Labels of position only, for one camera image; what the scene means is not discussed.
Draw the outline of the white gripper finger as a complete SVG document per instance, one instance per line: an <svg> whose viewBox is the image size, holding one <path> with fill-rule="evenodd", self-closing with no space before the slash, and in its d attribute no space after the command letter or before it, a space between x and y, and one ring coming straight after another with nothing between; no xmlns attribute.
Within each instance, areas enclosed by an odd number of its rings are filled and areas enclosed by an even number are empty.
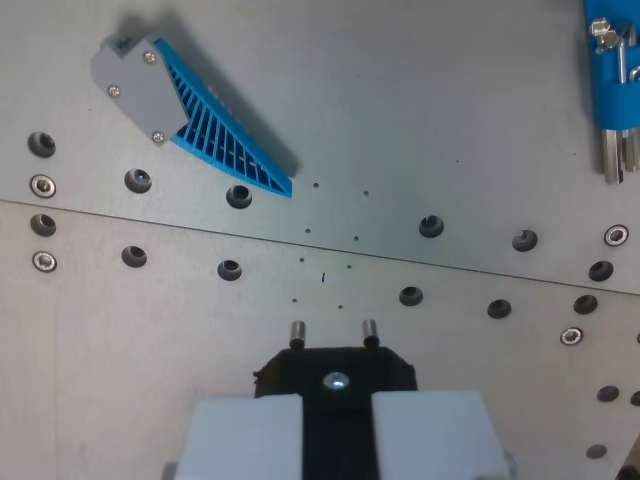
<svg viewBox="0 0 640 480"><path fill-rule="evenodd" d="M512 467L477 391L372 395L382 479L510 479Z"/></svg>
<svg viewBox="0 0 640 480"><path fill-rule="evenodd" d="M177 479L301 479L303 400L297 394L196 404Z"/></svg>

